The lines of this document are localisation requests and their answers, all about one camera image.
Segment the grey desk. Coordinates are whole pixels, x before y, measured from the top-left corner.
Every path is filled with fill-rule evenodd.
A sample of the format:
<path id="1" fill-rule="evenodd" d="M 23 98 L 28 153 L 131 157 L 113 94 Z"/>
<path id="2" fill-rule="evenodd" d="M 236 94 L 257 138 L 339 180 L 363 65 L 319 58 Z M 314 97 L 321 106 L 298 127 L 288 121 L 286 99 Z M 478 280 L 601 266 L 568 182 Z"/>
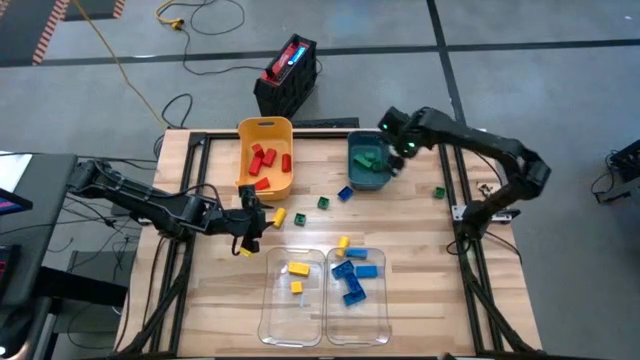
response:
<path id="1" fill-rule="evenodd" d="M 17 183 L 14 193 L 33 208 L 0 216 L 0 244 L 19 247 L 0 306 L 19 306 L 30 298 L 76 162 L 72 154 L 35 155 Z"/>

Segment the black tablet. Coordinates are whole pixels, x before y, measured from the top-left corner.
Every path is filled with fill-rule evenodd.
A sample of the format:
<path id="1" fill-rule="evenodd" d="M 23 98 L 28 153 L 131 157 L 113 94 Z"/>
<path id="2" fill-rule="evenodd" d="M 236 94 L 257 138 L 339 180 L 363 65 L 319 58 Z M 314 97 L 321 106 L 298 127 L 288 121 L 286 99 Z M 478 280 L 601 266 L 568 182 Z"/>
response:
<path id="1" fill-rule="evenodd" d="M 20 245 L 0 244 L 0 302 L 17 268 L 20 252 Z"/>
<path id="2" fill-rule="evenodd" d="M 33 203 L 21 196 L 0 188 L 0 216 L 28 211 Z"/>

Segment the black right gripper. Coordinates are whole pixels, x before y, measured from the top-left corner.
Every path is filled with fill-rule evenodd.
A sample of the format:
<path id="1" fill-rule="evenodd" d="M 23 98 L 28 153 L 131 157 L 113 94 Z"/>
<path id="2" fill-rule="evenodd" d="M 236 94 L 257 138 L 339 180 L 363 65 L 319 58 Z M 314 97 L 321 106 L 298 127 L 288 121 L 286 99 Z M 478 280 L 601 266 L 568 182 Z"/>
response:
<path id="1" fill-rule="evenodd" d="M 387 164 L 391 175 L 398 175 L 405 167 L 405 160 L 416 156 L 419 150 L 418 142 L 421 139 L 418 123 L 424 111 L 425 108 L 420 108 L 409 114 L 412 117 L 412 123 L 406 132 L 400 132 L 399 125 L 400 116 L 408 113 L 394 106 L 390 107 L 379 121 L 378 128 L 389 146 Z"/>

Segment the yellow plastic bin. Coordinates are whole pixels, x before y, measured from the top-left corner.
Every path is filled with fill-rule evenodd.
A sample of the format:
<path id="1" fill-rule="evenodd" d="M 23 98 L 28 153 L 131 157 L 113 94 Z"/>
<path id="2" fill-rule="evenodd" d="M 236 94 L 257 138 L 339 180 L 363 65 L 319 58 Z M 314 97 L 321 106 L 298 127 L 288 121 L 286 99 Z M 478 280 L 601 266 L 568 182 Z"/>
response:
<path id="1" fill-rule="evenodd" d="M 289 194 L 293 183 L 293 127 L 291 122 L 279 116 L 254 117 L 243 120 L 237 128 L 240 139 L 240 170 L 236 181 L 237 186 L 255 184 L 261 178 L 267 177 L 271 187 L 268 190 L 256 191 L 261 200 L 283 200 Z M 264 152 L 269 148 L 277 151 L 277 157 L 272 167 L 261 167 L 258 176 L 248 174 L 248 168 L 255 156 L 251 146 L 259 143 Z M 281 171 L 283 154 L 292 157 L 292 169 L 289 173 Z"/>

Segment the red power unit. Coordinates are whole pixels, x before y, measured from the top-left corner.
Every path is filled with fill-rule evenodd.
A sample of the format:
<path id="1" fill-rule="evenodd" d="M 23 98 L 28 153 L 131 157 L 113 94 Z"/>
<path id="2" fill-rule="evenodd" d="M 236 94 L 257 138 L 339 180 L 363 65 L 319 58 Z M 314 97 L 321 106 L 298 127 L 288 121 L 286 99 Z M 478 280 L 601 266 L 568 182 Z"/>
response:
<path id="1" fill-rule="evenodd" d="M 302 41 L 285 45 L 262 72 L 260 80 L 280 84 L 292 71 L 302 71 L 307 68 L 310 65 L 309 48 L 310 45 Z"/>

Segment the black power strip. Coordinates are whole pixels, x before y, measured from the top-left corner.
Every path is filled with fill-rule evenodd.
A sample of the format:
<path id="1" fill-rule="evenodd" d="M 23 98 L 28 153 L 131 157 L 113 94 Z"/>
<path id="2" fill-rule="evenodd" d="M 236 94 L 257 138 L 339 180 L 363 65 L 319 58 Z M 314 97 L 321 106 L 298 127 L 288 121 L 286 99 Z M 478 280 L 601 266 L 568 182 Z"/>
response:
<path id="1" fill-rule="evenodd" d="M 346 118 L 325 118 L 310 120 L 294 120 L 292 122 L 294 128 L 311 129 L 311 128 L 359 128 L 358 117 Z"/>

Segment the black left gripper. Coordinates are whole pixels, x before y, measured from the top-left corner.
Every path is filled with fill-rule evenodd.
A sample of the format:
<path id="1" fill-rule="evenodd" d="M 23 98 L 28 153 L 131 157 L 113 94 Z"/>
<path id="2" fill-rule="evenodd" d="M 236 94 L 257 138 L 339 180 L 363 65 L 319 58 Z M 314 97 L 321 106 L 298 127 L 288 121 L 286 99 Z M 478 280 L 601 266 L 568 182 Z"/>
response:
<path id="1" fill-rule="evenodd" d="M 258 253 L 258 238 L 274 224 L 273 221 L 260 221 L 260 211 L 274 207 L 259 201 L 254 185 L 242 185 L 239 188 L 239 197 L 240 209 L 226 210 L 220 206 L 223 219 L 226 221 L 226 231 L 233 236 L 231 252 L 239 253 L 242 247 L 252 253 Z"/>

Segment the white arm base bracket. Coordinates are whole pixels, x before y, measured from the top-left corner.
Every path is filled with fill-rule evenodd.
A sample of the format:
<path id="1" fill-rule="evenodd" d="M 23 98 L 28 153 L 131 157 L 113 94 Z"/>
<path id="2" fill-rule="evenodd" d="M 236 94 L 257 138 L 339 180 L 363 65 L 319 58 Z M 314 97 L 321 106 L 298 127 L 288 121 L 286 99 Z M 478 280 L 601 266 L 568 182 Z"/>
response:
<path id="1" fill-rule="evenodd" d="M 496 223 L 508 224 L 521 214 L 520 209 L 505 208 L 497 211 L 491 216 L 491 221 Z"/>

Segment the teal plastic bin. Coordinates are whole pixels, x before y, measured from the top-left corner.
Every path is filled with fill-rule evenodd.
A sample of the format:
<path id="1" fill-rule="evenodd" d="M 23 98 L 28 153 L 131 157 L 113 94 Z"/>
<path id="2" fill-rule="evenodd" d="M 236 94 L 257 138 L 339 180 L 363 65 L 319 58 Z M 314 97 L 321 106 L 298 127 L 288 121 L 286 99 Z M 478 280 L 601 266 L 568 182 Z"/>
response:
<path id="1" fill-rule="evenodd" d="M 389 146 L 384 141 L 383 136 L 377 131 L 354 131 L 347 137 L 347 164 L 348 178 L 351 187 L 359 191 L 377 191 L 382 189 L 391 179 L 391 174 L 387 172 L 375 172 L 371 169 L 364 168 L 356 164 L 353 160 L 354 156 L 365 152 L 375 152 L 377 159 L 370 160 L 372 164 L 375 161 L 385 161 L 389 155 Z"/>

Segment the white paper sheet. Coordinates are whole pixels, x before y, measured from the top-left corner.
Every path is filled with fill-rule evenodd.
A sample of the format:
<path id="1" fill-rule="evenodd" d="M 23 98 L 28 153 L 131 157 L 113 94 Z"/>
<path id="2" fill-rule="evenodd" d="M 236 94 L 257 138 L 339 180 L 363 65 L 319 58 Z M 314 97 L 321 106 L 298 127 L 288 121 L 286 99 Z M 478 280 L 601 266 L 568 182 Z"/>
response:
<path id="1" fill-rule="evenodd" d="M 13 192 L 32 157 L 32 154 L 0 151 L 0 189 Z"/>

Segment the clear plastic bin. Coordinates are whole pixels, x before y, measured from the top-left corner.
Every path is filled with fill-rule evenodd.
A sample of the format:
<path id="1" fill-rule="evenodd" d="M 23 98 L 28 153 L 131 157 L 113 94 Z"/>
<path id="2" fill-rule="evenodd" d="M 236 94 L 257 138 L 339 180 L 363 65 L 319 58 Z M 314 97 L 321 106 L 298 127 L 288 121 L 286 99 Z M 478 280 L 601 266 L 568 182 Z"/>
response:
<path id="1" fill-rule="evenodd" d="M 379 346 L 389 342 L 391 326 L 388 320 L 386 257 L 377 248 L 366 248 L 366 259 L 336 256 L 336 249 L 326 257 L 327 280 L 325 285 L 324 326 L 330 343 L 337 346 Z M 375 265 L 376 278 L 359 279 L 366 299 L 352 306 L 344 304 L 343 296 L 349 293 L 345 279 L 336 280 L 331 270 L 350 260 L 354 267 Z"/>
<path id="2" fill-rule="evenodd" d="M 311 266 L 306 277 L 288 272 L 289 262 Z M 323 337 L 325 255 L 314 249 L 273 248 L 266 254 L 266 282 L 258 337 L 264 344 L 313 347 Z M 301 281 L 302 294 L 292 294 L 290 283 Z"/>

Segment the black mat orange striped edge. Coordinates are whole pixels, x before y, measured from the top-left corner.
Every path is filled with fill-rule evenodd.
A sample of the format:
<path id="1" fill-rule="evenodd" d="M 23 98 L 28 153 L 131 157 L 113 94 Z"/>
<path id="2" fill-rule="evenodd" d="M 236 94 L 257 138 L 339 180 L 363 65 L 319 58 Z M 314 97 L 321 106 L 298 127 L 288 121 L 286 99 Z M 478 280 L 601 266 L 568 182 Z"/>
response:
<path id="1" fill-rule="evenodd" d="M 38 66 L 68 0 L 0 0 L 0 68 Z"/>
<path id="2" fill-rule="evenodd" d="M 66 22 L 83 21 L 75 3 L 78 2 L 86 15 L 91 20 L 106 20 L 120 18 L 125 7 L 126 0 L 69 0 L 64 16 Z"/>

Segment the black plastic crate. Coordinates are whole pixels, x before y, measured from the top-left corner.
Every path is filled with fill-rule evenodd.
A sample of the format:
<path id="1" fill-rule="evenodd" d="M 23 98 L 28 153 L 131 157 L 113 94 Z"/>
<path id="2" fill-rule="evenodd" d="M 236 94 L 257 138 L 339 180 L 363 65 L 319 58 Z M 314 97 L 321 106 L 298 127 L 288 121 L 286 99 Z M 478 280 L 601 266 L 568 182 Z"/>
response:
<path id="1" fill-rule="evenodd" d="M 294 33 L 284 46 L 291 42 L 297 43 L 299 41 L 310 45 L 310 65 L 307 68 L 302 71 L 292 71 L 280 84 L 268 83 L 260 80 L 260 77 L 255 82 L 253 94 L 263 117 L 281 116 L 291 118 L 311 94 L 315 86 L 319 74 L 316 42 Z"/>

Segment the black floor box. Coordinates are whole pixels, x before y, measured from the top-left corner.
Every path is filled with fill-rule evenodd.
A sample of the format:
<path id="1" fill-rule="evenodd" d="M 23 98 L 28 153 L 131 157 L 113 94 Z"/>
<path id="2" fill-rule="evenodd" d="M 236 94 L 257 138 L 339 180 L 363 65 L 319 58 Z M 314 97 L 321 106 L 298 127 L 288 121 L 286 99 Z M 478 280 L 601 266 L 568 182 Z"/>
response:
<path id="1" fill-rule="evenodd" d="M 121 307 L 129 288 L 135 255 L 73 251 L 65 270 L 42 266 L 34 296 Z"/>

